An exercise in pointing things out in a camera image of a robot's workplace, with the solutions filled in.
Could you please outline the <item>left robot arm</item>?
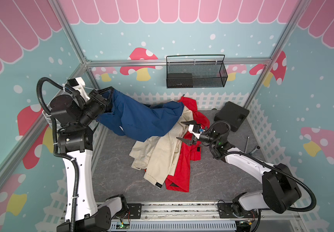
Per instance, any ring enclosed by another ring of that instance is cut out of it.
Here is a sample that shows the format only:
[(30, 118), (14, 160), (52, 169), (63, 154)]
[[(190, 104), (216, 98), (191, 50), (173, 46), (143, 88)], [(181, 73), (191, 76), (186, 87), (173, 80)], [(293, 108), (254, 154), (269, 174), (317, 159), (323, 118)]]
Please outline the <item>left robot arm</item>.
[(92, 187), (93, 130), (90, 124), (112, 108), (114, 88), (87, 94), (79, 78), (60, 85), (48, 77), (38, 80), (36, 94), (51, 120), (53, 155), (61, 158), (67, 177), (67, 209), (58, 232), (105, 232), (115, 217), (129, 212), (123, 195), (98, 206)]

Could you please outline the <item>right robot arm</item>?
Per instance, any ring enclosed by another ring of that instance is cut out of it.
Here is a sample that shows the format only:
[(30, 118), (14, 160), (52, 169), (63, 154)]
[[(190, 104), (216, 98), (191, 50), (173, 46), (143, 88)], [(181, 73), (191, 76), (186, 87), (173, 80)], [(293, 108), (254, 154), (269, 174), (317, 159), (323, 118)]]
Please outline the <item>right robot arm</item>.
[(282, 214), (285, 211), (308, 212), (317, 205), (312, 190), (294, 177), (288, 166), (280, 163), (273, 165), (245, 153), (228, 141), (231, 126), (220, 120), (208, 128), (202, 128), (196, 121), (184, 122), (191, 139), (180, 138), (188, 146), (204, 143), (216, 160), (225, 161), (245, 171), (262, 184), (262, 189), (244, 192), (232, 200), (230, 212), (237, 218), (256, 210), (271, 210)]

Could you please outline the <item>blue jacket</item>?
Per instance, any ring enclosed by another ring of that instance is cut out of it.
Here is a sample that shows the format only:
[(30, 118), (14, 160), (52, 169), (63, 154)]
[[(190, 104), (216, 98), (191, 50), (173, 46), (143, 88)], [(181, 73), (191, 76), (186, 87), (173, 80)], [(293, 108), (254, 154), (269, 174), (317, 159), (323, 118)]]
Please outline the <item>blue jacket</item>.
[(182, 116), (182, 102), (169, 101), (154, 108), (114, 90), (112, 108), (99, 115), (96, 121), (118, 136), (144, 142), (153, 136), (166, 135)]

